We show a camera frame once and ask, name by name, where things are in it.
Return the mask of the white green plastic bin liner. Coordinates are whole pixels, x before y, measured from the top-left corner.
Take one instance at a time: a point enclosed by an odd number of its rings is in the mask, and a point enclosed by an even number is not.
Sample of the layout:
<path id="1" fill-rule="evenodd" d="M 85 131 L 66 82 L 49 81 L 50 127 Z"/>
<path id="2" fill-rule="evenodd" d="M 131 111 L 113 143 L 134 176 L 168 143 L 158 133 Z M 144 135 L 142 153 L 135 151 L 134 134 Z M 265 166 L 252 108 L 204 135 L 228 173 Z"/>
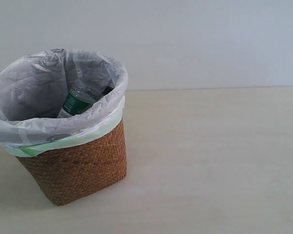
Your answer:
<path id="1" fill-rule="evenodd" d="M 58 114 L 75 81 L 98 100 L 72 117 Z M 20 157 L 78 146 L 110 133 L 122 120 L 128 73 L 97 52 L 51 49 L 26 55 L 0 72 L 0 146 Z"/>

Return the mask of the green label clear plastic bottle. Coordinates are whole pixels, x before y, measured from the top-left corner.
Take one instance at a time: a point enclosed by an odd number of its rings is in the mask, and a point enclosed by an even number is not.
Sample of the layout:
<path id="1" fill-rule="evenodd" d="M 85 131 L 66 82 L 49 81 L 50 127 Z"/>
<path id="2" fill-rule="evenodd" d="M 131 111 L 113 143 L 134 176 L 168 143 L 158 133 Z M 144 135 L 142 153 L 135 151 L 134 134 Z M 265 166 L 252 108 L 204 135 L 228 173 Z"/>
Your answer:
<path id="1" fill-rule="evenodd" d="M 100 100 L 107 86 L 106 81 L 99 83 L 77 79 L 69 90 L 57 118 L 69 118 L 82 114 Z"/>

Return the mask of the brown woven wicker basket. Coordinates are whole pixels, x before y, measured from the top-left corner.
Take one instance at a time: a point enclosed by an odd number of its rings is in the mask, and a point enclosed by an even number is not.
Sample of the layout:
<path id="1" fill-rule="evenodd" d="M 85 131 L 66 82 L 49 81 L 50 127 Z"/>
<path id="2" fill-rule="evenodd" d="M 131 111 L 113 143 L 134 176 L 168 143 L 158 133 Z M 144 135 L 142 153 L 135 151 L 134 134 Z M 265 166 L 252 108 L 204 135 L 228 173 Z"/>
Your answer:
<path id="1" fill-rule="evenodd" d="M 89 143 L 17 160 L 54 205 L 69 204 L 126 177 L 124 124 Z"/>

